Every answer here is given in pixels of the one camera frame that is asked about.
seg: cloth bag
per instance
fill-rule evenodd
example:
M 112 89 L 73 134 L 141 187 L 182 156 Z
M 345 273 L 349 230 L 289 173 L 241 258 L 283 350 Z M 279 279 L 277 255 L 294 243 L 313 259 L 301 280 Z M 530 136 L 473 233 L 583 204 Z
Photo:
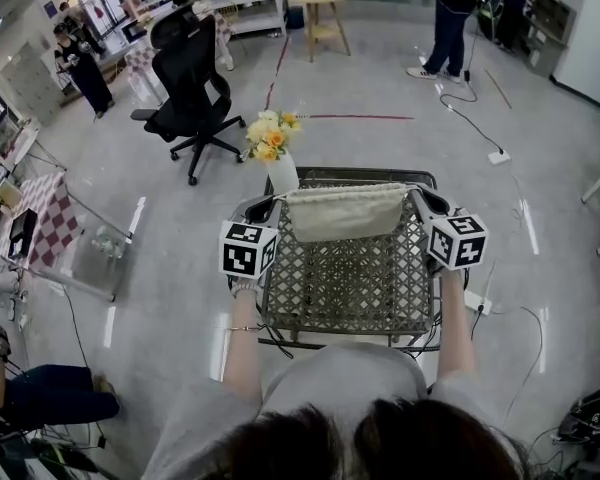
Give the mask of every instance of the cloth bag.
M 402 183 L 310 188 L 292 190 L 281 199 L 298 242 L 326 242 L 391 233 L 411 188 Z

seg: concrete floor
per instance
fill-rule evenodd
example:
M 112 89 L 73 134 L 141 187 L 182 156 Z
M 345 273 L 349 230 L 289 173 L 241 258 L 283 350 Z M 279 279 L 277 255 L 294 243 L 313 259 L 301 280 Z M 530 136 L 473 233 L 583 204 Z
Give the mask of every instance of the concrete floor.
M 334 41 L 328 49 L 319 46 L 310 64 L 305 37 L 294 32 L 277 77 L 284 38 L 244 39 L 246 56 L 232 43 L 236 69 L 221 71 L 231 85 L 230 116 L 239 112 L 247 121 L 255 119 L 275 80 L 272 109 L 413 118 L 306 119 L 293 156 L 307 166 L 429 171 L 442 191 L 482 217 L 491 231 L 488 258 L 472 270 L 469 289 L 484 293 L 497 260 L 489 298 L 495 311 L 506 314 L 483 317 L 477 326 L 481 376 L 502 428 L 530 442 L 556 426 L 577 397 L 600 387 L 600 258 L 595 254 L 600 192 L 588 205 L 580 202 L 600 175 L 600 109 L 479 38 L 471 68 L 479 101 L 452 105 L 513 157 L 512 163 L 491 166 L 487 154 L 494 148 L 438 101 L 440 91 L 469 97 L 468 90 L 404 72 L 430 50 L 432 25 L 353 14 L 344 23 L 350 58 Z M 472 38 L 467 35 L 467 42 Z M 230 154 L 207 149 L 200 183 L 189 187 L 188 156 L 173 163 L 167 145 L 129 119 L 143 104 L 126 74 L 112 90 L 117 105 L 102 120 L 93 122 L 87 102 L 80 100 L 63 110 L 40 140 L 69 166 L 73 192 L 113 219 L 130 222 L 138 200 L 146 198 L 115 303 L 69 289 L 87 360 L 107 374 L 124 406 L 120 417 L 102 424 L 110 446 L 94 457 L 122 478 L 138 478 L 179 387 L 217 375 L 220 328 L 231 303 L 216 267 L 219 224 L 238 203 L 262 193 L 266 174 L 255 162 L 236 165 Z M 232 127 L 220 138 L 241 147 L 243 135 Z M 535 230 L 535 252 L 527 222 L 520 219 L 521 199 Z M 541 317 L 544 350 L 505 418 L 539 348 L 537 323 L 519 306 Z M 106 347 L 110 307 L 116 309 Z M 31 317 L 24 334 L 31 365 L 82 364 L 61 290 L 34 280 L 25 311 Z M 21 351 L 21 344 L 16 348 Z M 266 383 L 288 360 L 272 347 L 261 349 Z M 430 379 L 434 360 L 425 359 Z M 542 441 L 538 450 L 548 458 L 549 447 Z

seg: flower vase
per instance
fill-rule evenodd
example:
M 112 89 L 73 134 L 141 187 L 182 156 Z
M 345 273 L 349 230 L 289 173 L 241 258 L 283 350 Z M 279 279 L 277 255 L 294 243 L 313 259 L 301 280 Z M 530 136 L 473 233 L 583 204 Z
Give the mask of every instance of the flower vase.
M 290 153 L 279 155 L 278 160 L 267 162 L 269 179 L 273 185 L 273 193 L 276 195 L 286 194 L 300 186 L 296 164 Z

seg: person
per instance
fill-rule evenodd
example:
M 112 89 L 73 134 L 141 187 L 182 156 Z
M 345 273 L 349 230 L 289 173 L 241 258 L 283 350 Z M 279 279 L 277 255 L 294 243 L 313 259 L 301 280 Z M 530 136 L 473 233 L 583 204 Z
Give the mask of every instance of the person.
M 74 29 L 78 29 L 82 32 L 84 40 L 89 43 L 91 48 L 98 55 L 104 55 L 104 48 L 100 46 L 98 41 L 95 40 L 93 34 L 91 34 L 91 30 L 89 26 L 84 22 L 81 13 L 84 11 L 80 11 L 78 9 L 72 9 L 69 7 L 69 2 L 62 2 L 60 4 L 60 12 L 61 19 L 67 25 L 67 29 L 73 31 Z
M 47 364 L 7 380 L 0 358 L 0 435 L 14 428 L 30 431 L 106 420 L 119 411 L 111 384 L 92 377 L 89 368 Z
M 82 51 L 78 41 L 67 33 L 64 23 L 56 25 L 53 33 L 58 41 L 54 52 L 58 64 L 69 72 L 80 92 L 93 107 L 96 117 L 100 119 L 114 102 L 98 65 L 88 52 Z
M 504 0 L 494 43 L 509 53 L 513 53 L 513 41 L 522 27 L 526 3 L 527 0 Z
M 464 24 L 475 5 L 476 0 L 436 0 L 433 52 L 424 66 L 408 68 L 409 75 L 435 80 L 448 59 L 449 64 L 442 75 L 454 83 L 460 83 L 464 64 Z
M 430 394 L 411 356 L 356 342 L 293 361 L 263 396 L 251 283 L 233 285 L 222 383 L 182 390 L 144 479 L 530 478 L 521 447 L 490 426 L 459 272 L 441 275 Z

